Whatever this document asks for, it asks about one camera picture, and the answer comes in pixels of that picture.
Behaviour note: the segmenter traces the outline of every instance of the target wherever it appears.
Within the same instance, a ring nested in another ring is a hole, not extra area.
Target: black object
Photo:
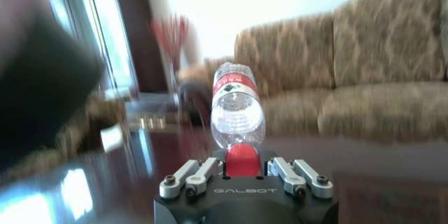
[[[51,17],[30,12],[33,23],[0,78],[0,171],[31,151],[55,147],[54,136],[103,69]]]
[[[223,160],[223,154],[215,151],[211,156]],[[273,156],[273,152],[259,152],[263,175]],[[337,223],[335,199],[314,198],[307,188],[289,195],[274,176],[211,176],[202,194],[183,188],[175,199],[155,197],[153,203],[155,224]]]

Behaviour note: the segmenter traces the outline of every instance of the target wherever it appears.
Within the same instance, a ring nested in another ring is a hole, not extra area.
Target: sofa
[[[251,69],[266,135],[379,144],[448,136],[448,0],[347,0],[243,29],[233,58],[179,71],[179,82],[210,90],[225,61]]]

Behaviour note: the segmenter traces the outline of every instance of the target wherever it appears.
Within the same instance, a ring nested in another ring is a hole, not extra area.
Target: red bottle label
[[[246,93],[258,100],[257,86],[251,79],[243,74],[227,73],[221,76],[213,85],[213,105],[218,98],[234,92]]]

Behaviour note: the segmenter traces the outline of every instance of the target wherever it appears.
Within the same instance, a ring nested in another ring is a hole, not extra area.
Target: robotic hand
[[[189,160],[159,183],[154,223],[337,223],[333,185],[301,160],[286,162],[269,151],[253,151],[258,176],[234,174],[234,159],[214,151],[203,163]]]

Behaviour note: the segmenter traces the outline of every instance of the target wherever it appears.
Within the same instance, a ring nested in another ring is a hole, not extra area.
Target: window
[[[115,0],[49,0],[55,20],[106,65],[102,89],[129,88],[134,74]]]

